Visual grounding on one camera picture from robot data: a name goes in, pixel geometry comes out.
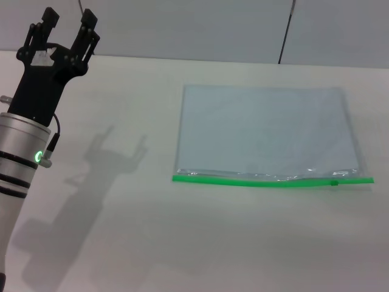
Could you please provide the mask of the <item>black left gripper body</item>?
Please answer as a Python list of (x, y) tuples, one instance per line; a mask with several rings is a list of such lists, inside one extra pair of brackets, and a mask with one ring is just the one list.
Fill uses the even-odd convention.
[(16, 58), (23, 62), (24, 73), (13, 96), (8, 112), (30, 119), (41, 125), (49, 125), (66, 84), (88, 71), (89, 46), (73, 45), (67, 49), (49, 43), (54, 52), (49, 56), (51, 66), (34, 66), (34, 50), (21, 47)]

